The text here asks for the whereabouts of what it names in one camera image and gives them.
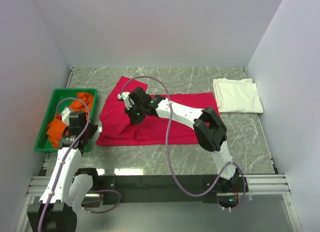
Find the pink t shirt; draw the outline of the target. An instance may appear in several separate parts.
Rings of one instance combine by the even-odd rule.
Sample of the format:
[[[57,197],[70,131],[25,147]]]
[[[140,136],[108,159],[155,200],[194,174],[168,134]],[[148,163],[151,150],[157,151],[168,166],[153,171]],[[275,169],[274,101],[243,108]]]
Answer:
[[[131,125],[130,119],[125,114],[125,105],[119,101],[117,95],[130,79],[122,76],[116,83],[114,89],[107,97],[99,119],[102,124],[102,131],[99,134],[96,144],[98,146],[145,146],[165,144],[165,136],[168,119],[161,119],[147,116],[140,125]],[[126,86],[126,91],[131,92],[137,87],[144,90],[148,85],[134,80]],[[216,100],[211,92],[197,94],[171,94],[170,98],[179,104],[205,109],[212,107],[218,115]],[[193,129],[172,121],[168,142],[170,145],[198,144]]]

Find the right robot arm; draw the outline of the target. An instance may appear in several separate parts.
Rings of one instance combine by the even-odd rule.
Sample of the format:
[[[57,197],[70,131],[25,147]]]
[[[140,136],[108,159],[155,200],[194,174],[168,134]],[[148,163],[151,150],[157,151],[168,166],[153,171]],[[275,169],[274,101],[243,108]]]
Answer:
[[[211,153],[219,172],[210,189],[217,193],[234,191],[240,171],[228,149],[227,128],[212,107],[192,108],[160,95],[151,97],[141,87],[132,92],[121,92],[118,99],[124,102],[124,111],[133,125],[141,124],[146,116],[153,116],[193,129],[198,144]]]

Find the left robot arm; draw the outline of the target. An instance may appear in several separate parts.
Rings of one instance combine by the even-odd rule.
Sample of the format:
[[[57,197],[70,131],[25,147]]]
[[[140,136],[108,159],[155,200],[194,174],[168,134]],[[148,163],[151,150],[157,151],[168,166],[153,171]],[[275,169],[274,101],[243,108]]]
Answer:
[[[69,125],[58,142],[56,163],[45,191],[29,205],[27,217],[34,232],[74,232],[77,212],[88,193],[100,187],[95,168],[79,168],[88,140],[98,127],[84,111],[67,116]]]

